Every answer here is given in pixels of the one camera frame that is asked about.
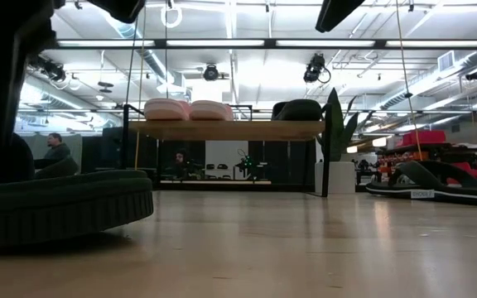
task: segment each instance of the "label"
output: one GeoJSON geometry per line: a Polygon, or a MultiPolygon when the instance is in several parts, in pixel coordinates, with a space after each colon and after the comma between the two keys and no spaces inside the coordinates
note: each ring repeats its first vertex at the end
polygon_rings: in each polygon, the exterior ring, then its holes
{"type": "Polygon", "coordinates": [[[433,199],[435,197],[434,190],[412,190],[412,199],[433,199]]]}

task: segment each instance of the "black object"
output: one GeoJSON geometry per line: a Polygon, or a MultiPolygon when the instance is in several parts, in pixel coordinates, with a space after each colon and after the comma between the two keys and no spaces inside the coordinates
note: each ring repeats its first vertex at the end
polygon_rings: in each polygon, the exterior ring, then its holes
{"type": "Polygon", "coordinates": [[[46,75],[49,80],[55,82],[62,82],[65,80],[65,71],[63,65],[57,65],[52,61],[40,56],[35,56],[29,59],[29,65],[39,70],[43,75],[46,75]]]}
{"type": "Polygon", "coordinates": [[[371,182],[366,189],[373,195],[387,195],[394,198],[410,199],[415,192],[434,190],[434,200],[452,203],[477,204],[477,179],[457,166],[439,161],[409,161],[401,164],[387,183],[371,182]],[[399,184],[398,178],[405,175],[414,184],[399,184]],[[448,178],[454,179],[461,187],[443,184],[448,178]]]}
{"type": "Polygon", "coordinates": [[[76,164],[75,160],[71,156],[56,161],[54,164],[44,167],[39,170],[35,175],[34,179],[49,179],[49,178],[58,178],[66,177],[76,174],[79,170],[79,165],[76,164]]]}
{"type": "Polygon", "coordinates": [[[320,121],[320,119],[321,106],[318,102],[312,99],[294,99],[284,104],[281,112],[273,120],[320,121]]]}
{"type": "Polygon", "coordinates": [[[321,33],[331,31],[363,2],[364,0],[325,0],[321,5],[316,30],[321,33]]]}
{"type": "Polygon", "coordinates": [[[465,79],[467,79],[467,80],[477,79],[477,71],[476,71],[475,73],[473,73],[473,74],[467,74],[467,75],[465,76],[465,79]]]}
{"type": "Polygon", "coordinates": [[[214,81],[219,78],[219,71],[216,69],[216,65],[207,65],[204,71],[204,79],[208,81],[214,81]]]}
{"type": "MultiPolygon", "coordinates": [[[[135,21],[145,4],[144,0],[90,2],[109,12],[113,18],[127,23],[135,21]]],[[[2,171],[7,168],[3,159],[12,142],[27,59],[55,45],[51,17],[55,9],[64,5],[64,0],[13,1],[5,3],[5,9],[0,12],[0,17],[6,22],[0,30],[0,182],[8,176],[2,171]]],[[[16,158],[24,159],[25,156],[21,154],[16,158]]]]}
{"type": "Polygon", "coordinates": [[[325,68],[325,58],[323,58],[323,54],[314,54],[311,59],[311,62],[306,66],[305,75],[303,79],[306,83],[314,83],[319,80],[323,84],[327,84],[330,82],[330,71],[325,68]],[[320,76],[325,71],[329,74],[329,79],[326,81],[321,81],[320,76]]]}
{"type": "Polygon", "coordinates": [[[0,248],[97,233],[152,213],[152,183],[141,171],[3,184],[0,248]]]}
{"type": "Polygon", "coordinates": [[[276,103],[272,108],[272,120],[277,120],[277,115],[282,111],[288,102],[276,103]]]}

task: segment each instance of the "shelf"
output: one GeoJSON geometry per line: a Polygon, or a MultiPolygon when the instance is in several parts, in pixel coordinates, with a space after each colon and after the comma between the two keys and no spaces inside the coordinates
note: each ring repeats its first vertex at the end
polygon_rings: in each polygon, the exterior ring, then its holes
{"type": "Polygon", "coordinates": [[[176,141],[309,141],[323,132],[316,121],[146,121],[133,130],[159,140],[176,141]]]}

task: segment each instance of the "person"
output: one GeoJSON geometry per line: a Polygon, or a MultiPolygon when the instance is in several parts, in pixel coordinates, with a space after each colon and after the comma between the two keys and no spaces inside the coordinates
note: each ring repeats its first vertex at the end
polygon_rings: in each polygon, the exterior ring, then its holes
{"type": "Polygon", "coordinates": [[[44,156],[47,160],[62,160],[71,155],[71,150],[62,142],[62,136],[59,133],[50,133],[47,137],[47,146],[49,151],[44,156]]]}

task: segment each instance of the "white ceiling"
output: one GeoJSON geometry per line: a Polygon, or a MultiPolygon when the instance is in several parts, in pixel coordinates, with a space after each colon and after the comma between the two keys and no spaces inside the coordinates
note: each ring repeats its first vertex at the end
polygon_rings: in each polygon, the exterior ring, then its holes
{"type": "MultiPolygon", "coordinates": [[[[407,12],[403,7],[400,14],[403,34],[415,29],[409,38],[477,38],[477,1],[439,1],[415,0],[419,7],[444,3],[441,10],[423,12],[407,12]],[[458,9],[471,9],[472,12],[453,12],[458,9]],[[428,19],[420,23],[427,13],[428,19]]],[[[143,22],[143,12],[139,15],[138,30],[145,32],[145,38],[226,38],[226,16],[224,12],[203,11],[201,9],[224,10],[225,0],[221,1],[180,1],[177,5],[191,5],[198,9],[182,8],[183,19],[179,26],[166,30],[161,23],[161,8],[164,1],[148,1],[146,23],[143,22]]],[[[236,7],[236,22],[233,26],[233,38],[268,38],[270,17],[266,14],[264,0],[238,0],[236,7]],[[245,3],[259,5],[242,5],[245,3]]],[[[395,1],[379,0],[376,6],[394,5],[395,1]]],[[[273,38],[349,38],[351,32],[358,26],[352,38],[398,38],[397,19],[391,6],[388,9],[367,9],[373,4],[369,0],[363,7],[357,8],[347,19],[339,24],[332,32],[321,34],[314,28],[320,10],[321,1],[277,0],[271,1],[272,37],[273,38]]],[[[104,12],[86,2],[81,3],[84,9],[77,10],[71,2],[58,10],[51,18],[53,29],[58,38],[65,39],[113,39],[119,38],[118,33],[108,24],[104,12]]],[[[176,17],[175,12],[169,12],[171,22],[176,17]]],[[[220,71],[230,72],[230,55],[227,50],[155,50],[157,57],[169,70],[187,73],[188,78],[197,77],[197,69],[204,68],[207,63],[215,63],[220,71]]],[[[329,66],[332,71],[332,81],[325,90],[318,89],[319,84],[307,85],[303,81],[306,64],[315,53],[322,53],[329,61],[336,55],[337,50],[236,50],[234,54],[238,61],[237,76],[238,102],[241,104],[273,104],[289,99],[308,96],[320,102],[326,101],[326,95],[332,87],[343,89],[341,98],[344,102],[356,95],[356,108],[370,108],[382,95],[402,86],[403,72],[401,52],[392,50],[370,53],[362,50],[343,50],[329,66]],[[382,59],[365,73],[362,73],[377,55],[382,59]]],[[[443,55],[439,50],[406,51],[406,67],[408,78],[412,78],[436,65],[436,58],[443,55]]],[[[115,84],[111,94],[105,94],[106,99],[98,102],[95,95],[99,94],[97,82],[100,78],[101,53],[99,50],[46,50],[44,56],[64,65],[64,69],[75,75],[83,82],[76,91],[65,89],[66,92],[81,98],[98,107],[111,107],[114,103],[122,103],[126,98],[128,80],[127,74],[131,66],[132,52],[130,50],[107,50],[104,53],[103,80],[115,84]]],[[[157,91],[157,78],[145,63],[141,62],[138,54],[132,61],[132,83],[130,84],[129,102],[139,100],[139,88],[142,87],[142,101],[149,98],[163,97],[157,91]],[[143,79],[140,80],[141,65],[143,79]]],[[[457,86],[448,84],[448,88],[435,88],[431,93],[432,100],[443,99],[450,93],[457,92],[457,86]]]]}

